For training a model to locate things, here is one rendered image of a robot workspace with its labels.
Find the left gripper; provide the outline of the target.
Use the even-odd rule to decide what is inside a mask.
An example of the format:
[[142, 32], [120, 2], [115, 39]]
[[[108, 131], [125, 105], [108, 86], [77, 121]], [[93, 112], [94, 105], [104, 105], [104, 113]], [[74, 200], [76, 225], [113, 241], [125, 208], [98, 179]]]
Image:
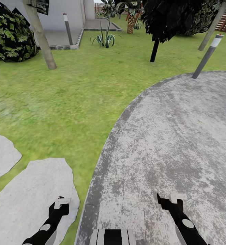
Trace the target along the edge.
[[69, 204], [62, 205], [60, 209], [57, 209], [57, 210], [54, 209], [54, 205], [55, 205], [55, 202], [49, 207], [49, 214], [48, 214], [49, 217], [51, 215], [57, 215], [60, 221], [62, 216], [69, 214]]

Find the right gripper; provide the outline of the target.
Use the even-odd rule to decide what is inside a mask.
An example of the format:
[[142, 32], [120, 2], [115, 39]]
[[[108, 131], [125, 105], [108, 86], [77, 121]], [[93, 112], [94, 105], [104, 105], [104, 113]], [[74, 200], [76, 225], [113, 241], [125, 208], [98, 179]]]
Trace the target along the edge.
[[163, 210], [169, 210], [170, 214], [174, 210], [181, 210], [183, 211], [183, 201], [177, 200], [177, 204], [172, 204], [169, 199], [160, 198], [159, 194], [157, 193], [158, 203], [161, 204]]

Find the robot trunk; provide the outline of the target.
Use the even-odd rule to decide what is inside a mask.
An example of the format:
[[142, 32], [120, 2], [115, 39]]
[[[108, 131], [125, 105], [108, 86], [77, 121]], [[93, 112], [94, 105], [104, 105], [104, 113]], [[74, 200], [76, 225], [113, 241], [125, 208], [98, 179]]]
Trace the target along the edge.
[[95, 229], [89, 245], [136, 245], [136, 240], [129, 229]]

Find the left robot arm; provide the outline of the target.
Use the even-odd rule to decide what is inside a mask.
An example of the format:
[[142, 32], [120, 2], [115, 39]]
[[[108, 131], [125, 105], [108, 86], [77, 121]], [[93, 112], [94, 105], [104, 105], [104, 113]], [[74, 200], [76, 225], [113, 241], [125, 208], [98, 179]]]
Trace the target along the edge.
[[62, 216], [69, 214], [72, 198], [59, 198], [49, 207], [49, 218], [32, 237], [26, 238], [22, 245], [53, 245], [57, 236], [57, 226]]

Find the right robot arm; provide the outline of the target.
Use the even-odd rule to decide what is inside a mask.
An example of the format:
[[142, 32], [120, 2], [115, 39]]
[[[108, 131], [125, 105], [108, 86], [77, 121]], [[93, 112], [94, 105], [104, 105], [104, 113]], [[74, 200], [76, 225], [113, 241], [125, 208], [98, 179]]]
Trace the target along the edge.
[[204, 239], [198, 234], [192, 221], [183, 213], [183, 201], [187, 199], [186, 194], [170, 193], [170, 198], [160, 198], [157, 193], [158, 203], [163, 210], [169, 210], [175, 222], [175, 230], [181, 245], [207, 245]]

